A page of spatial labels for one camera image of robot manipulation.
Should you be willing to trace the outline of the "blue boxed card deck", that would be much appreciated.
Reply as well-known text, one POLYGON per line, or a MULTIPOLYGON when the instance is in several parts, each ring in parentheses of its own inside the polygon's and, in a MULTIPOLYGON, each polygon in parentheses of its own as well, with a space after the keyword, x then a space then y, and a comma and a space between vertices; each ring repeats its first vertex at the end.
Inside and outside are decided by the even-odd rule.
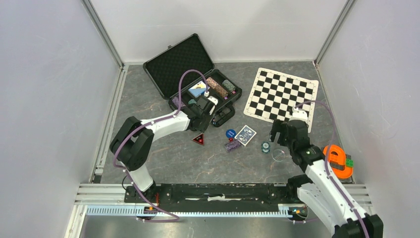
POLYGON ((204 95, 207 91, 207 85, 203 81, 199 81, 188 89, 188 92, 194 97, 198 98, 204 95))

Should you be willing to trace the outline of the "green toy brick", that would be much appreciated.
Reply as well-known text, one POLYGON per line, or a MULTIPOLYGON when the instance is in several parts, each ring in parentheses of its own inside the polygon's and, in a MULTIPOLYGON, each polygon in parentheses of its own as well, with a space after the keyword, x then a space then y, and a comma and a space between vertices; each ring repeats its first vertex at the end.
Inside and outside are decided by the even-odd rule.
POLYGON ((351 159, 346 159, 345 166, 348 168, 352 168, 354 166, 354 162, 351 159))

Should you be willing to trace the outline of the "orange tape dispenser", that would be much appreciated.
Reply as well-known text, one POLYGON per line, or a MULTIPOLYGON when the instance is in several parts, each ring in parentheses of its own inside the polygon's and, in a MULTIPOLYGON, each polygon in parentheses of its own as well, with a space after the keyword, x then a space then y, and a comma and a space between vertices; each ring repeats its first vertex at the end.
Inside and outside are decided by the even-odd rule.
POLYGON ((340 146, 331 145, 327 158, 332 171, 339 179, 349 179, 353 175, 354 167, 348 168, 345 166, 346 159, 351 159, 351 156, 346 154, 340 146))

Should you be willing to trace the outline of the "purple chip stack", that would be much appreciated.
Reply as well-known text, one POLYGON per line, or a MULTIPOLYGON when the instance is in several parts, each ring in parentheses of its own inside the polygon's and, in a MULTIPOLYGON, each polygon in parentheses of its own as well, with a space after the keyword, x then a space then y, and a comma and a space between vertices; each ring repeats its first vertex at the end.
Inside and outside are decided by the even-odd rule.
POLYGON ((174 97, 172 98, 172 102, 176 108, 183 108, 185 107, 185 104, 178 98, 174 97))
POLYGON ((224 147, 225 147, 226 151, 229 153, 229 152, 234 151, 235 149, 238 149, 241 146, 242 146, 242 144, 240 143, 240 141, 234 139, 234 140, 228 142, 227 144, 225 144, 224 147))

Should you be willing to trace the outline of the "blue small blind button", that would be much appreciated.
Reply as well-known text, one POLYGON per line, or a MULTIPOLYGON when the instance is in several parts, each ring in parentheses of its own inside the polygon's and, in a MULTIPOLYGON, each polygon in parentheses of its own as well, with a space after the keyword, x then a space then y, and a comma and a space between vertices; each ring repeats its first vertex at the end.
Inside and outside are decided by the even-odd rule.
POLYGON ((227 138, 234 138, 236 136, 236 131, 233 129, 228 129, 225 135, 227 138))

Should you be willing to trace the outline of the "blue patterned card deck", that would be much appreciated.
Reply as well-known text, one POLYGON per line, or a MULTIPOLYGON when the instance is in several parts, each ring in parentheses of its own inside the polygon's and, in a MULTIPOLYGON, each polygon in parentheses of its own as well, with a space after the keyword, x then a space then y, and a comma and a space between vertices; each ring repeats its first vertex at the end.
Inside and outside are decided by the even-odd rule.
POLYGON ((235 139, 239 141, 240 144, 246 146, 257 134, 255 130, 245 125, 243 128, 235 135, 235 139))

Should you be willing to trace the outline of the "green poker chip pair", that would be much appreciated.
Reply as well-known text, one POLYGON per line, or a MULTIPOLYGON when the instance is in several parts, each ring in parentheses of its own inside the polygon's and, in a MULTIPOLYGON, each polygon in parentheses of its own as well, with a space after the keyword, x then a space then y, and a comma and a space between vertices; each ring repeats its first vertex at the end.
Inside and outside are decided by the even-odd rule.
POLYGON ((263 142, 261 144, 261 150, 263 153, 268 154, 270 152, 270 144, 268 142, 263 142))

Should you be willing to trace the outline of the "purple chip stack front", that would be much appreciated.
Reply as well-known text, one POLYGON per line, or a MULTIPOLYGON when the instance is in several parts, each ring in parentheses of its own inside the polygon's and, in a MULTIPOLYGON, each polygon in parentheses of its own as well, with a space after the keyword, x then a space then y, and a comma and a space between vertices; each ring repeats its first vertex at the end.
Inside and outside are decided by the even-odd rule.
POLYGON ((185 104, 178 98, 174 97, 172 98, 172 102, 176 108, 183 108, 185 107, 185 104))

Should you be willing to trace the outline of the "green chip stack upper row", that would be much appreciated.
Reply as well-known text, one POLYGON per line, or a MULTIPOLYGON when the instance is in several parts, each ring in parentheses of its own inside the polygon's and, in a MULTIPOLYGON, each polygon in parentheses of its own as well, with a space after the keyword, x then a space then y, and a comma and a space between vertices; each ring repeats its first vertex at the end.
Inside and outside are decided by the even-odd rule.
POLYGON ((222 85, 232 94, 236 93, 236 87, 229 80, 224 80, 222 85))

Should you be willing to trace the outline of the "pink chip stack upper row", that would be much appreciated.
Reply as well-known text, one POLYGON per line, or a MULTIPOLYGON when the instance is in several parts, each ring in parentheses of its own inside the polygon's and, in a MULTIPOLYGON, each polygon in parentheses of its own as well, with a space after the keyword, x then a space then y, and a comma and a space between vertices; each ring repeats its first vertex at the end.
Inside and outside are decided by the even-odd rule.
POLYGON ((213 78, 209 77, 206 79, 207 84, 216 91, 222 98, 227 99, 228 91, 225 90, 219 83, 217 83, 213 78))

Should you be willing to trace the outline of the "red black all-in triangle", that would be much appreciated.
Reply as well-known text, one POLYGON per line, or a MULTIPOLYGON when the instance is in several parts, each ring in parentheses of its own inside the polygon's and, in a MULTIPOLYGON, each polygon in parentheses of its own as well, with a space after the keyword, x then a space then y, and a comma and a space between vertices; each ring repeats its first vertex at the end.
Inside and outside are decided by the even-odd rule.
POLYGON ((199 144, 199 145, 204 146, 204 134, 203 133, 200 133, 199 135, 197 135, 196 137, 194 137, 192 139, 192 141, 195 142, 195 143, 197 143, 197 144, 199 144))

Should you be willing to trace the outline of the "clear round disc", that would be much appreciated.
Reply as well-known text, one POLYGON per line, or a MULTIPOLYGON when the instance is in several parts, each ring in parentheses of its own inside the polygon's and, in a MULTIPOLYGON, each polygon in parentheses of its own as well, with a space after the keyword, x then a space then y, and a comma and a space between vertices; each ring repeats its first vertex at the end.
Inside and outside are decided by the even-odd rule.
POLYGON ((282 149, 275 149, 272 152, 272 158, 276 162, 282 162, 285 159, 285 152, 282 149))

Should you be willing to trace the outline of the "black poker set case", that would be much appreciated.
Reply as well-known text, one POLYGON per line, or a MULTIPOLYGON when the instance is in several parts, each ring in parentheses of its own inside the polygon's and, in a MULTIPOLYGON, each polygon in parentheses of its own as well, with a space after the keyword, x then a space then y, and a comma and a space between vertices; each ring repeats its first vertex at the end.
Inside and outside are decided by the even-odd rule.
POLYGON ((198 34, 194 33, 143 64, 143 69, 158 89, 160 95, 168 101, 171 109, 177 110, 172 98, 178 97, 185 106, 194 98, 188 89, 199 81, 209 88, 209 93, 218 99, 215 113, 210 124, 220 127, 235 115, 234 102, 242 95, 242 89, 217 69, 205 49, 198 34), (229 80, 236 87, 236 93, 228 90, 227 99, 222 98, 206 82, 213 78, 225 90, 224 80, 229 80))

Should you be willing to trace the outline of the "black white chessboard mat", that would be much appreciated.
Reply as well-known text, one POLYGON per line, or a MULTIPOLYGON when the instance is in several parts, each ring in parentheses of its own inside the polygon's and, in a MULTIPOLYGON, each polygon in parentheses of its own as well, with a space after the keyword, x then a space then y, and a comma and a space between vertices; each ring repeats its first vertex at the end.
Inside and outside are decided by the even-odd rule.
POLYGON ((297 104, 316 100, 318 89, 317 80, 260 67, 243 113, 267 122, 288 121, 297 104))

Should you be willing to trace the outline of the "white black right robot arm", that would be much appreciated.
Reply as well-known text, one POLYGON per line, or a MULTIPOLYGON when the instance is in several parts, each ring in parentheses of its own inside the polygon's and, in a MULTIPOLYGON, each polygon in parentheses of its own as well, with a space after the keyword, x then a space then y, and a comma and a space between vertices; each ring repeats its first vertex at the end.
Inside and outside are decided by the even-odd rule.
POLYGON ((345 189, 327 166, 322 150, 311 144, 308 127, 302 120, 275 120, 270 138, 288 148, 293 162, 303 174, 288 179, 286 196, 302 201, 315 213, 333 238, 381 238, 384 224, 370 215, 345 189))

